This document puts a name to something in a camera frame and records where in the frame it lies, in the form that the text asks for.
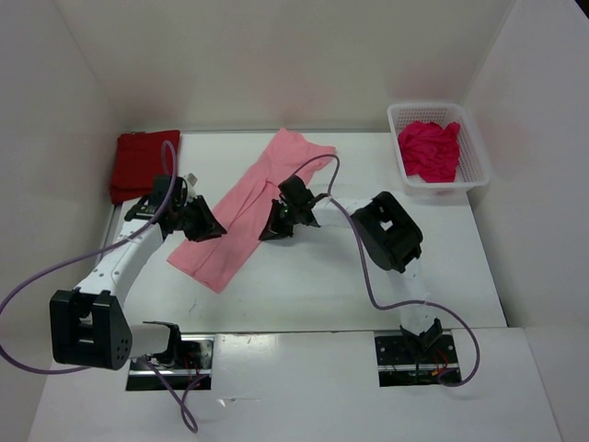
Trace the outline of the pink t shirt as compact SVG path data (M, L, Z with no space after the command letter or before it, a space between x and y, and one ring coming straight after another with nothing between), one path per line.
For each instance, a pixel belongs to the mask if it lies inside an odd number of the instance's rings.
M308 184L325 168L336 148L307 141L300 133L281 129L237 184L213 209L225 228L221 238L184 240L167 258L177 270L220 294L259 246L259 236L279 197L278 185L297 172Z

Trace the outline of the dark red t shirt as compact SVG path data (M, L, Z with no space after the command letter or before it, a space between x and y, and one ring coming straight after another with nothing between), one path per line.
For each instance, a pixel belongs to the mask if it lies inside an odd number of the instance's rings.
M119 205L149 194L155 176L165 173L163 143L169 141L178 154L179 139L179 130L121 134L109 185L111 203Z

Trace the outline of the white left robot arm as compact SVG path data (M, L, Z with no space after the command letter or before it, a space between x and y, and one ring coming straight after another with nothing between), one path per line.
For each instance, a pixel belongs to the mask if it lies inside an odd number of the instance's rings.
M222 237L225 228L197 194L193 174L158 175L152 192L125 214L114 250L91 273L50 301L52 355L61 364L118 370L127 361L152 357L171 368L184 355L179 326L164 321L131 325L123 306L149 258L176 231L190 241Z

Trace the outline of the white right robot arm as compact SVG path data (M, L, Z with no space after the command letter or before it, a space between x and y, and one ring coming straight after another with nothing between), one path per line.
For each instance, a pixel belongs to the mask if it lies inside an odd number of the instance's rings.
M406 356L423 362L435 352L443 328L427 305L429 292L421 266L423 234L392 193L380 192L370 200L341 202L329 193L313 194L294 175L279 185L279 197L271 201L259 240L290 238L297 225L350 228L371 304L380 311L399 310ZM376 301L368 260L387 276L395 296L389 305Z

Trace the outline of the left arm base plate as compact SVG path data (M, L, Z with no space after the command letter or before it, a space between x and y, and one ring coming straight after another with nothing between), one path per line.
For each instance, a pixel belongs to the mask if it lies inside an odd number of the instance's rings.
M215 337L212 334L184 333L181 336L179 354L171 359L146 356L130 363L125 390L165 390L153 365L174 391L184 391L191 383L194 390L210 390L214 358Z

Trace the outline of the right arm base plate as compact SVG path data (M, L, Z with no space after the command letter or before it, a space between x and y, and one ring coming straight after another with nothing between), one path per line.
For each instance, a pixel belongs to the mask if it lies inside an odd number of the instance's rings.
M443 333L420 362L411 354L399 332L376 334L374 341L379 386L382 388L438 385L439 376L449 384L462 381L450 332Z

